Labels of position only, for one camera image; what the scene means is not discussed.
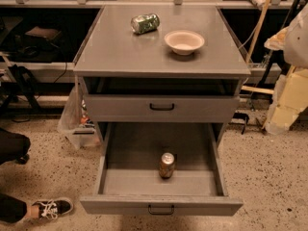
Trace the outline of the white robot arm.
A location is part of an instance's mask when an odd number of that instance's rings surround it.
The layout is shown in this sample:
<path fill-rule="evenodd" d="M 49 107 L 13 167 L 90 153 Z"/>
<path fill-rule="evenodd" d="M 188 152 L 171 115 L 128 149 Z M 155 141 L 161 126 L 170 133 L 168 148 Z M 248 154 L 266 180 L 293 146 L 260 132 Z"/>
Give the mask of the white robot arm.
<path fill-rule="evenodd" d="M 268 38 L 264 46 L 273 51 L 282 50 L 288 64 L 308 68 L 308 4 L 289 26 Z"/>

